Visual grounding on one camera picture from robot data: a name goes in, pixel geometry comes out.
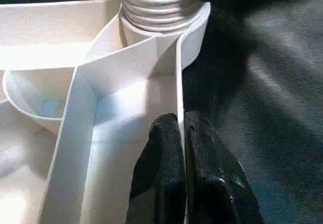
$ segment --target ribbed cylinder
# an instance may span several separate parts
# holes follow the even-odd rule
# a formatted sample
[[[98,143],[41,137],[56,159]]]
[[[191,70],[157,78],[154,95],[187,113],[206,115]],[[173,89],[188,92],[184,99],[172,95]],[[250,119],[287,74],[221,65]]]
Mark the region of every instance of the ribbed cylinder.
[[[136,27],[168,33],[182,30],[199,17],[196,0],[122,0],[126,18]]]

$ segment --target white plastic rim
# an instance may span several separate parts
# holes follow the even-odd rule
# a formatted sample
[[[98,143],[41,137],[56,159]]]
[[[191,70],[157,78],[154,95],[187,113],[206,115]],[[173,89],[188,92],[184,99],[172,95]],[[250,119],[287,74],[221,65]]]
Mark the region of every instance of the white plastic rim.
[[[130,16],[127,13],[124,13],[124,14],[127,17],[127,19],[129,21],[131,21],[131,23],[138,28],[141,28],[146,31],[168,33],[168,32],[172,32],[172,31],[174,32],[174,31],[178,31],[178,30],[182,30],[184,28],[187,28],[189,25],[194,23],[200,17],[202,11],[203,10],[200,9],[192,18],[190,18],[189,20],[184,21],[183,23],[180,23],[178,25],[169,26],[167,24],[166,25],[161,24],[161,25],[159,25],[159,27],[157,27],[157,26],[153,27],[153,26],[149,26],[149,25],[147,26],[147,25],[136,23],[136,22],[134,22],[134,20],[132,20],[130,18]]]
[[[73,68],[17,71],[22,74],[21,77],[12,75],[15,71],[5,71],[3,77],[5,96],[16,110],[57,135],[73,71]],[[44,77],[46,82],[42,83],[41,77]],[[45,116],[43,113],[46,111],[51,112],[53,117]]]
[[[195,2],[186,8],[174,7],[169,9],[152,9],[132,5],[126,0],[122,0],[122,2],[123,7],[131,11],[132,14],[149,18],[172,18],[182,15],[189,15],[192,11],[197,11],[198,8],[202,6],[202,2]]]
[[[142,16],[137,16],[135,14],[129,13],[128,10],[124,7],[124,11],[127,14],[127,17],[131,19],[131,21],[137,23],[138,25],[147,25],[151,27],[172,27],[180,24],[184,24],[187,21],[191,20],[194,15],[190,17],[186,17],[183,15],[174,16],[170,18],[147,18]]]
[[[196,20],[196,0],[122,0],[126,17],[139,28],[170,32],[187,27]]]

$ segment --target white tray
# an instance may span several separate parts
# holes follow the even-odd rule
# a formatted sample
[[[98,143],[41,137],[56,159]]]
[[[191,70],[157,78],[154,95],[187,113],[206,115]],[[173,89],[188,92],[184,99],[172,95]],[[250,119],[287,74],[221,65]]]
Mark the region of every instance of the white tray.
[[[36,223],[55,143],[53,133],[0,103],[0,223]]]

